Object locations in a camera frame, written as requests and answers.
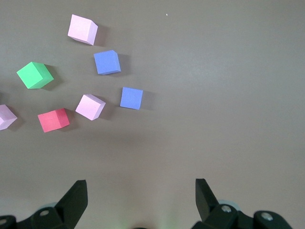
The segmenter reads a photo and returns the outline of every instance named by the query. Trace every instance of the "gray floor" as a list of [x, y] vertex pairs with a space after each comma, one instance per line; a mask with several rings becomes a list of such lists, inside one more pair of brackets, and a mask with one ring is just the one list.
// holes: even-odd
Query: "gray floor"
[[[0, 1], [0, 104], [18, 116], [0, 132], [0, 215], [18, 220], [86, 179], [77, 229], [188, 229], [200, 220], [195, 179], [250, 216], [305, 224], [304, 0]], [[94, 46], [67, 36], [72, 14], [99, 25]], [[122, 72], [96, 73], [114, 49]], [[48, 66], [28, 90], [16, 71]], [[141, 110], [119, 107], [122, 87]], [[106, 102], [90, 121], [83, 94]], [[71, 125], [37, 119], [66, 108]]]

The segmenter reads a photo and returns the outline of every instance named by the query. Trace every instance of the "cube face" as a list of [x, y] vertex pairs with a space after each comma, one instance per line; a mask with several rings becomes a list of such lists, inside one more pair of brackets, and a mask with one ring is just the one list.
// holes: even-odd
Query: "cube face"
[[6, 105], [0, 105], [0, 130], [7, 129], [17, 117]]
[[139, 110], [141, 107], [142, 95], [143, 90], [124, 87], [120, 106]]
[[84, 94], [75, 111], [92, 121], [100, 116], [105, 104], [92, 94]]
[[118, 54], [114, 50], [94, 54], [97, 73], [107, 75], [121, 72]]
[[68, 36], [76, 41], [94, 45], [97, 28], [93, 21], [72, 14]]
[[30, 62], [17, 72], [28, 89], [42, 88], [54, 78], [42, 63]]
[[70, 124], [64, 108], [39, 114], [38, 119], [45, 133]]

